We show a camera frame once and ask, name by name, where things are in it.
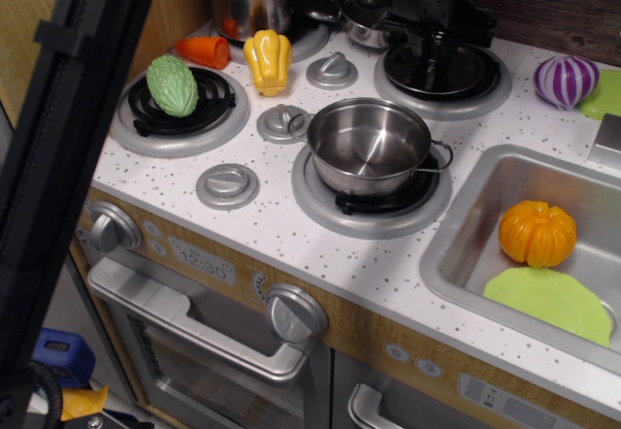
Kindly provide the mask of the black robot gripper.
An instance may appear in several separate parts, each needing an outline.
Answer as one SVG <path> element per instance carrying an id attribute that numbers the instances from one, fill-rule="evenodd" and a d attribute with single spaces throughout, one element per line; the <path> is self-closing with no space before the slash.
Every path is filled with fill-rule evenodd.
<path id="1" fill-rule="evenodd" d="M 421 41 L 419 73 L 424 83 L 441 79 L 442 40 L 482 48 L 491 46 L 496 20 L 470 0 L 408 0 L 404 15 L 389 12 L 385 23 Z"/>

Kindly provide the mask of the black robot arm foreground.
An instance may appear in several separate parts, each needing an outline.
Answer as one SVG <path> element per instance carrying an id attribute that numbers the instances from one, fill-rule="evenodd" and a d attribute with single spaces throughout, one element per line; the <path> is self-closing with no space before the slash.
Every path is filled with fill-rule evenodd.
<path id="1" fill-rule="evenodd" d="M 23 374 L 151 0 L 56 0 L 1 172 L 1 373 Z"/>

